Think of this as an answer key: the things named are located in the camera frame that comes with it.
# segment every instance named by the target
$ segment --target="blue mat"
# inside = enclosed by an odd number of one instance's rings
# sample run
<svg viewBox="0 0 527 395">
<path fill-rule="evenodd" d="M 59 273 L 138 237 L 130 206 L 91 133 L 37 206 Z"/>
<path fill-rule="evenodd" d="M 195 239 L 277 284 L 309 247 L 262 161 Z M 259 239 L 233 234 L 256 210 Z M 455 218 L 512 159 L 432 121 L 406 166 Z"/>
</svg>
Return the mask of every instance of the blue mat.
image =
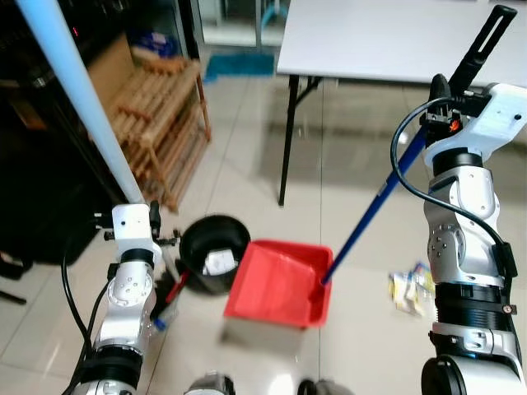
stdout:
<svg viewBox="0 0 527 395">
<path fill-rule="evenodd" d="M 205 82 L 215 81 L 219 76 L 270 77 L 274 73 L 274 56 L 264 53 L 214 54 L 205 73 Z"/>
</svg>

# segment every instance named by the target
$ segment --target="black cable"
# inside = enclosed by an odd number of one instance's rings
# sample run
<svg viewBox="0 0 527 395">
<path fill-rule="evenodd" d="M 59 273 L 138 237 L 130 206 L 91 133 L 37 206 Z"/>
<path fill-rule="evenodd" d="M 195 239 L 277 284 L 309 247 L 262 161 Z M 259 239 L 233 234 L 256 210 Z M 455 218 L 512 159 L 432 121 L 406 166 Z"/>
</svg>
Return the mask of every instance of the black cable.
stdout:
<svg viewBox="0 0 527 395">
<path fill-rule="evenodd" d="M 91 333 L 93 332 L 93 326 L 95 325 L 95 322 L 96 322 L 96 316 L 97 316 L 97 310 L 99 309 L 99 304 L 102 301 L 102 298 L 105 296 L 109 283 L 110 282 L 108 281 L 105 284 L 105 286 L 103 286 L 102 290 L 100 290 L 100 293 L 97 296 L 96 302 L 93 304 L 93 309 L 91 310 L 91 315 L 90 315 L 90 322 L 88 323 L 88 328 L 87 328 L 88 336 L 90 337 L 90 339 L 91 339 Z M 77 365 L 75 367 L 76 372 L 81 368 L 82 362 L 84 362 L 85 359 L 86 359 L 86 344 L 83 344 L 81 354 L 79 355 L 79 358 L 77 360 Z"/>
<path fill-rule="evenodd" d="M 418 198 L 421 198 L 423 200 L 426 200 L 427 202 L 434 203 L 437 206 L 443 207 L 447 210 L 451 210 L 453 212 L 456 212 L 460 214 L 461 216 L 464 216 L 465 218 L 468 218 L 471 220 L 474 224 L 477 224 L 483 228 L 494 240 L 494 242 L 498 245 L 503 245 L 505 242 L 500 237 L 500 235 L 484 220 L 479 218 L 478 216 L 475 216 L 470 211 L 466 211 L 462 209 L 461 207 L 454 206 L 452 204 L 449 204 L 447 202 L 443 202 L 439 199 L 436 199 L 435 197 L 432 197 L 428 195 L 427 193 L 424 193 L 423 191 L 420 191 L 419 189 L 415 188 L 413 185 L 411 185 L 406 178 L 404 177 L 404 174 L 401 172 L 401 169 L 399 168 L 399 163 L 397 161 L 397 145 L 399 143 L 399 137 L 401 136 L 401 133 L 404 131 L 404 129 L 424 110 L 429 109 L 430 107 L 434 107 L 437 105 L 447 105 L 447 104 L 453 104 L 457 101 L 454 97 L 440 97 L 438 99 L 434 99 L 431 101 L 426 102 L 423 105 L 420 105 L 416 109 L 414 109 L 410 114 L 406 116 L 406 118 L 403 119 L 403 122 L 397 127 L 397 130 L 394 133 L 394 136 L 392 137 L 392 142 L 389 147 L 389 160 L 392 164 L 392 169 L 394 170 L 395 174 L 397 175 L 397 178 L 399 179 L 399 182 L 412 194 L 417 196 Z M 511 302 L 511 287 L 512 287 L 512 279 L 510 276 L 505 275 L 505 284 L 504 284 L 504 290 L 506 295 L 506 302 L 509 304 Z M 518 336 L 516 334 L 514 322 L 512 320 L 512 317 L 509 315 L 508 317 L 509 321 L 509 328 L 511 329 L 511 332 L 515 336 L 516 340 L 516 353 L 518 356 L 518 359 L 521 364 L 521 350 L 520 350 L 520 344 L 518 341 Z"/>
<path fill-rule="evenodd" d="M 94 224 L 94 223 L 96 223 L 95 218 L 88 221 L 87 225 Z M 68 266 L 66 264 L 67 258 L 68 258 L 68 248 L 70 247 L 73 239 L 75 238 L 75 236 L 78 235 L 80 230 L 81 228 L 77 228 L 77 231 L 70 234 L 70 236 L 68 237 L 68 240 L 66 241 L 66 244 L 64 245 L 63 261 L 60 265 L 60 274 L 62 277 L 64 294 L 66 294 L 66 301 L 68 302 L 69 309 L 72 312 L 73 319 L 75 320 L 75 323 L 77 324 L 79 330 L 81 331 L 82 338 L 84 339 L 84 347 L 87 349 L 87 353 L 90 354 L 91 353 L 90 335 L 88 334 L 88 330 L 86 329 L 86 326 L 84 325 L 84 322 L 82 321 L 81 315 L 79 314 L 77 310 L 77 306 L 75 305 L 75 300 L 73 299 L 72 290 L 70 289 L 70 286 L 69 286 Z"/>
<path fill-rule="evenodd" d="M 62 395 L 71 395 L 71 393 L 73 392 L 73 390 L 75 389 L 75 387 L 77 386 L 77 384 L 79 384 L 79 379 L 76 379 L 74 382 L 73 382 L 73 379 L 72 379 L 72 382 L 68 385 L 68 387 L 64 390 L 64 392 L 62 393 Z"/>
</svg>

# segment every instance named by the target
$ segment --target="black trash bin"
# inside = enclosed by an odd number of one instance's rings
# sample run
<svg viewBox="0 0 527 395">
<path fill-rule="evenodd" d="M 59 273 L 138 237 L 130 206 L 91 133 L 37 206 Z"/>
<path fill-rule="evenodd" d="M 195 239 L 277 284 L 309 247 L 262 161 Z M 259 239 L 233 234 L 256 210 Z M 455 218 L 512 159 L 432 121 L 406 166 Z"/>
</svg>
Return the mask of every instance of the black trash bin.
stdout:
<svg viewBox="0 0 527 395">
<path fill-rule="evenodd" d="M 192 272 L 203 289 L 210 294 L 224 294 L 231 290 L 239 263 L 250 242 L 249 231 L 236 218 L 206 216 L 194 222 L 180 241 L 181 262 Z M 204 274 L 205 260 L 211 252 L 230 250 L 236 266 L 222 274 Z"/>
</svg>

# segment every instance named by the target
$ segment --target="black cylinder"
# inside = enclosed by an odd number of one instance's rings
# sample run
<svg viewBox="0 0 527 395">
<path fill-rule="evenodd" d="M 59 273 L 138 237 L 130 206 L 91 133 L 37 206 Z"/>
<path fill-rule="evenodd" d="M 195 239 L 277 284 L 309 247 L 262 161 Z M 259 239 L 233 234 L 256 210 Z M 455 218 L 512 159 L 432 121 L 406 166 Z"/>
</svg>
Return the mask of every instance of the black cylinder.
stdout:
<svg viewBox="0 0 527 395">
<path fill-rule="evenodd" d="M 180 242 L 182 263 L 199 280 L 206 292 L 223 294 L 234 282 L 238 264 L 250 242 L 249 231 L 230 216 L 206 216 L 194 222 L 183 234 Z M 203 274 L 205 259 L 212 251 L 229 249 L 238 264 L 228 272 L 218 275 Z"/>
<path fill-rule="evenodd" d="M 422 395 L 467 395 L 463 375 L 446 355 L 431 358 L 421 372 Z"/>
<path fill-rule="evenodd" d="M 120 346 L 107 346 L 97 351 L 91 360 L 83 363 L 81 383 L 115 380 L 138 387 L 142 357 L 134 350 Z"/>
<path fill-rule="evenodd" d="M 439 284 L 436 286 L 437 321 L 467 327 L 508 330 L 506 314 L 464 307 L 465 300 L 505 304 L 505 296 L 496 286 Z"/>
<path fill-rule="evenodd" d="M 442 153 L 434 156 L 432 163 L 434 167 L 434 176 L 445 173 L 454 167 L 483 167 L 481 156 L 469 153 L 469 150 L 466 148 L 454 148 L 448 151 L 443 151 Z"/>
</svg>

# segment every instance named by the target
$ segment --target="robotic arm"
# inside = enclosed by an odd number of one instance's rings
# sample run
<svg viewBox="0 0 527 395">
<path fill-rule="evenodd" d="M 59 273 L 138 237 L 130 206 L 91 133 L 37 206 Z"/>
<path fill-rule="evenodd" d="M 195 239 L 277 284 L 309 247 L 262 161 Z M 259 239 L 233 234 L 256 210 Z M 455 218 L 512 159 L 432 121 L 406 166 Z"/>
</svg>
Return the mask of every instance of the robotic arm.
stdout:
<svg viewBox="0 0 527 395">
<path fill-rule="evenodd" d="M 464 128 L 463 115 L 455 115 L 455 109 L 430 125 L 434 137 L 428 141 L 425 162 L 435 178 L 429 194 L 473 213 L 496 230 L 500 203 L 483 163 L 525 126 L 527 90 L 489 86 L 479 100 L 486 103 L 483 110 L 466 119 Z M 434 116 L 427 114 L 424 123 Z M 432 202 L 425 202 L 424 212 L 438 322 L 430 332 L 437 357 L 423 368 L 422 393 L 527 393 L 511 317 L 515 267 L 497 253 L 495 241 L 474 221 Z"/>
<path fill-rule="evenodd" d="M 109 235 L 117 244 L 118 264 L 110 266 L 108 310 L 91 358 L 74 374 L 76 395 L 135 394 L 156 303 L 152 273 L 161 261 L 155 241 L 161 225 L 158 209 L 157 204 L 126 204 L 112 210 L 114 231 Z"/>
</svg>

